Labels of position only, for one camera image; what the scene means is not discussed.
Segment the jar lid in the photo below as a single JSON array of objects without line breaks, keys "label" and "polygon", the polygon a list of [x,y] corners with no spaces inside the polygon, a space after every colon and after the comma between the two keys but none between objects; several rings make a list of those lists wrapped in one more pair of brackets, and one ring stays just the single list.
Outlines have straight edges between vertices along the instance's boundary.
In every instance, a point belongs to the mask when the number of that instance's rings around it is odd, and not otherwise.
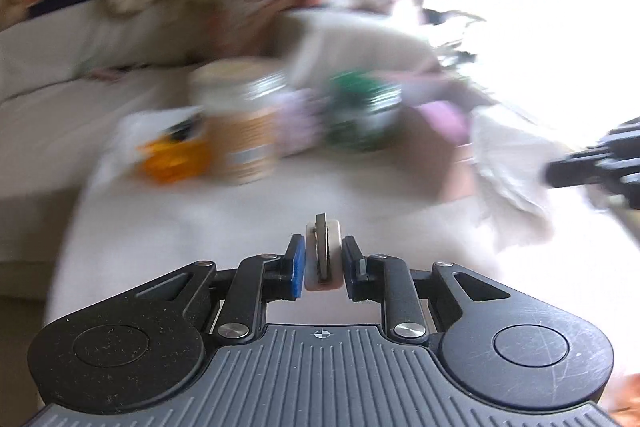
[{"label": "jar lid", "polygon": [[237,57],[210,62],[191,73],[198,87],[237,86],[246,95],[263,96],[284,86],[282,62],[276,58]]}]

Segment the crosshair symbol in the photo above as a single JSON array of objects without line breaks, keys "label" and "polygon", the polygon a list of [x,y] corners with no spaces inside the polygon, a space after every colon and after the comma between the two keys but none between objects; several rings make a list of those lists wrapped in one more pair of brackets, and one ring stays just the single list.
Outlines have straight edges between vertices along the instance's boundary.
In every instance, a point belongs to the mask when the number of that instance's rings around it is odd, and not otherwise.
[{"label": "crosshair symbol", "polygon": [[318,330],[318,331],[314,332],[314,337],[316,339],[320,339],[320,340],[324,341],[325,339],[330,337],[332,334],[333,333],[329,333],[329,331],[327,331],[327,330]]}]

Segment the couch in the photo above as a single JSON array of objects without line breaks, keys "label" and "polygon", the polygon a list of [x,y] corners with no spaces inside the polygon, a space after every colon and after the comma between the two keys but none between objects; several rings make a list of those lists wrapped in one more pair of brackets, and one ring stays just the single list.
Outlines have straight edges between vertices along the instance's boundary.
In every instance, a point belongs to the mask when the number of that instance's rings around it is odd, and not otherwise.
[{"label": "couch", "polygon": [[[0,295],[44,298],[82,185],[116,123],[188,103],[187,77],[210,60],[207,14],[163,2],[128,18],[90,0],[0,32]],[[381,16],[292,10],[270,50],[292,87],[354,68],[438,68],[429,45]],[[124,68],[117,82],[92,78]]]}]

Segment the white table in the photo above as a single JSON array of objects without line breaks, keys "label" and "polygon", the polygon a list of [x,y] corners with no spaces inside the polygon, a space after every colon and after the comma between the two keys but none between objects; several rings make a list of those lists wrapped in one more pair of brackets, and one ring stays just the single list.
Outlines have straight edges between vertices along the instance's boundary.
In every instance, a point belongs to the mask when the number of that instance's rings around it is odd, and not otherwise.
[{"label": "white table", "polygon": [[[49,294],[47,321],[116,295],[198,259],[219,269],[257,253],[284,253],[316,214],[340,220],[363,253],[385,252],[410,267],[440,259],[491,276],[494,256],[476,234],[468,198],[431,206],[386,153],[318,151],[284,158],[270,178],[225,185],[208,178],[157,186],[132,172],[136,147],[193,109],[125,118],[87,185]],[[375,303],[352,303],[344,287],[268,306],[269,321],[379,321]]]}]

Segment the metal screw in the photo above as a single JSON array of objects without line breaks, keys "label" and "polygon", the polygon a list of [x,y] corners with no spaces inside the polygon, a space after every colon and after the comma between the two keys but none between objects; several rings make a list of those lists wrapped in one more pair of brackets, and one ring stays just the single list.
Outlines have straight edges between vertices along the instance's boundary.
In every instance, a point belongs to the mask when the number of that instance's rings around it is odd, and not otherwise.
[{"label": "metal screw", "polygon": [[394,328],[394,333],[398,335],[398,337],[404,337],[406,339],[417,339],[426,332],[427,329],[423,325],[415,322],[403,322]]},{"label": "metal screw", "polygon": [[244,324],[229,322],[218,328],[218,334],[226,339],[241,339],[249,334],[249,328]]}]

